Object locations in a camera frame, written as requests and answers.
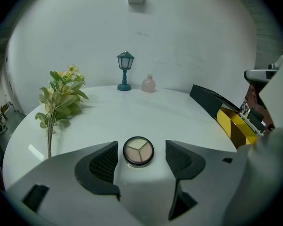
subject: round table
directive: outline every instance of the round table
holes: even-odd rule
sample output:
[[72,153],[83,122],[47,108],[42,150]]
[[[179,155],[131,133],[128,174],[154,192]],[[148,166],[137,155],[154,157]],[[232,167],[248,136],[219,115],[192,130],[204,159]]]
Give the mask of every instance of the round table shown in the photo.
[[[165,160],[165,140],[235,152],[230,138],[210,115],[188,94],[157,89],[146,93],[139,87],[119,91],[116,86],[83,89],[89,100],[81,103],[82,113],[71,118],[70,126],[56,128],[52,139],[52,156],[88,146],[118,141],[119,163],[115,171],[117,184],[134,184],[173,180]],[[47,158],[46,131],[35,120],[40,105],[29,113],[13,133],[3,161],[3,180],[8,189],[23,175],[41,163],[29,150],[34,147]],[[155,154],[144,168],[130,168],[122,148],[134,136],[150,140]]]

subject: perfume bottle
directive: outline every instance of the perfume bottle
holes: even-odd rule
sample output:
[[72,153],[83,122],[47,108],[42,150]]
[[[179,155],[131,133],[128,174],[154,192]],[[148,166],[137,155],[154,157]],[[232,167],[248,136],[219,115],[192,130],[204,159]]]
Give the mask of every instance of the perfume bottle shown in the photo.
[[144,81],[141,84],[141,90],[145,92],[155,92],[155,81],[153,80],[152,74],[148,74],[148,77],[144,79]]

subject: lamp shade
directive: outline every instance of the lamp shade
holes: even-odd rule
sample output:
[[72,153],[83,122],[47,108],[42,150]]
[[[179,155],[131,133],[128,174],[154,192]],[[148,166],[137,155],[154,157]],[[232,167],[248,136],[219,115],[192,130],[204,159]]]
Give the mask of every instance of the lamp shade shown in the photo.
[[118,66],[120,69],[130,70],[133,60],[135,59],[128,51],[121,53],[117,56]]

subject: black border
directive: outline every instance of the black border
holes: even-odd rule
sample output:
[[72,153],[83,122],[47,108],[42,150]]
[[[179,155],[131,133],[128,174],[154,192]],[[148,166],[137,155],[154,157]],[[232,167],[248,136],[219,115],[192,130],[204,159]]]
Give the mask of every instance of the black border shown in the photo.
[[[150,156],[150,158],[149,158],[148,160],[146,160],[146,161],[144,161],[144,162],[133,162],[132,160],[130,160],[129,158],[127,158],[126,153],[125,153],[125,148],[126,148],[128,142],[131,141],[131,140],[133,140],[133,139],[144,139],[144,140],[146,140],[146,141],[150,144],[150,146],[152,147],[152,154],[151,154],[151,156]],[[132,138],[128,139],[128,140],[124,143],[124,146],[123,146],[123,155],[124,155],[125,160],[126,160],[128,163],[130,163],[131,165],[133,165],[133,166],[145,166],[145,165],[147,165],[147,164],[152,160],[152,158],[153,158],[153,156],[154,156],[154,146],[153,146],[153,144],[152,144],[147,138],[140,137],[140,136],[132,137]]]

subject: round compact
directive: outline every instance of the round compact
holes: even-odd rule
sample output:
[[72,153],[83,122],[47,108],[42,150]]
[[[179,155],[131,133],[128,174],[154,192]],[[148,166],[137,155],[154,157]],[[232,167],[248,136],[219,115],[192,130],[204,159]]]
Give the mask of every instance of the round compact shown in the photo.
[[154,156],[152,143],[144,137],[133,137],[127,140],[123,147],[126,161],[134,167],[146,166]]

